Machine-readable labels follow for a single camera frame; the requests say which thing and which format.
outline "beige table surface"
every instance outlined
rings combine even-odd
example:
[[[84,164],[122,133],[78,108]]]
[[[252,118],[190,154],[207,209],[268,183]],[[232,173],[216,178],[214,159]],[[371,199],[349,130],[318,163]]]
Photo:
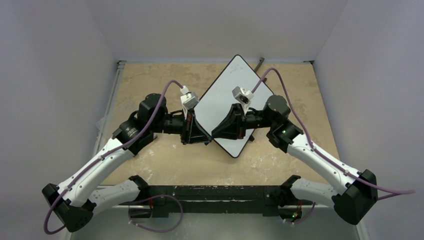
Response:
[[[199,97],[226,66],[223,64],[126,64],[117,93],[115,109],[133,105],[126,114],[112,114],[106,136],[150,93],[161,93],[165,84],[175,79]],[[338,158],[326,110],[310,64],[263,64],[259,76],[274,67],[282,75],[299,117],[312,139]],[[284,96],[277,75],[271,72],[266,84],[274,94]],[[172,85],[166,93],[168,110],[181,109],[180,91]],[[300,126],[293,114],[289,119]],[[300,160],[274,148],[266,138],[267,129],[257,129],[255,141],[248,142],[238,158],[232,158],[215,142],[182,145],[179,135],[159,134],[137,156],[117,168],[103,185],[115,185],[133,175],[140,175],[150,185],[280,185],[291,175],[311,181],[326,181]]]

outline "white wall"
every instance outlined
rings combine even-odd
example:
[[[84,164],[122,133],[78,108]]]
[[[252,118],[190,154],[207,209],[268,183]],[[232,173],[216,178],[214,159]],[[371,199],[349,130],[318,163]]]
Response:
[[[83,0],[0,2],[1,239],[57,238],[41,190],[89,159],[114,68]]]
[[[314,64],[340,158],[417,191],[371,209],[373,240],[424,239],[423,12],[422,0],[350,0]]]
[[[118,59],[314,60],[348,0],[86,0]]]

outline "white board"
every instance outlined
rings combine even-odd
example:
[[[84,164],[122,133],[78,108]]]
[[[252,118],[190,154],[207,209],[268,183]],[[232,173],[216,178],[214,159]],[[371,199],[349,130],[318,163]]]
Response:
[[[206,132],[212,135],[212,130],[227,116],[231,104],[238,103],[233,97],[232,90],[237,86],[246,90],[252,90],[259,79],[260,77],[241,56],[234,56],[218,78],[206,90],[200,98],[200,102],[194,108],[197,122]],[[254,98],[250,107],[262,110],[271,95],[273,95],[273,92],[265,83],[261,83],[254,92]],[[237,158],[253,131],[253,129],[248,129],[243,139],[229,140],[217,138],[214,141],[233,158]]]

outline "gray floor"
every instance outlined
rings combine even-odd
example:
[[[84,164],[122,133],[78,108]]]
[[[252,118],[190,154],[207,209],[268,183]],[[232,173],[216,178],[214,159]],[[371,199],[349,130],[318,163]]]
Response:
[[[260,214],[185,214],[181,225],[171,232],[153,233],[128,224],[127,208],[112,208],[97,215],[72,240],[357,240],[355,226],[342,221],[334,210],[319,207],[311,217],[295,227],[279,217]],[[169,218],[139,221],[146,227],[165,229],[178,220]]]

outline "wooden table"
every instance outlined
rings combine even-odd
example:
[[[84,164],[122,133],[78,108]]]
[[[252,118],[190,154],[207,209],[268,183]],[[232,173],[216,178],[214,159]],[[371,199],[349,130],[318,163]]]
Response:
[[[132,105],[132,109],[115,111],[106,136],[150,93],[161,93],[165,84],[175,79],[199,97],[226,66],[223,64],[126,64],[116,97],[115,107]],[[312,139],[338,158],[330,124],[321,98],[312,65],[263,64],[258,74],[274,67],[282,75],[299,117]],[[268,75],[266,84],[276,95],[284,96],[275,73]],[[168,110],[181,109],[180,91],[172,85],[166,93]],[[289,119],[300,126],[293,114]],[[182,145],[179,135],[159,134],[136,157],[117,168],[104,182],[115,185],[133,175],[140,175],[150,185],[280,185],[291,175],[308,180],[326,181],[300,160],[274,148],[266,138],[267,129],[257,129],[255,141],[248,142],[238,158],[232,158],[215,142]]]

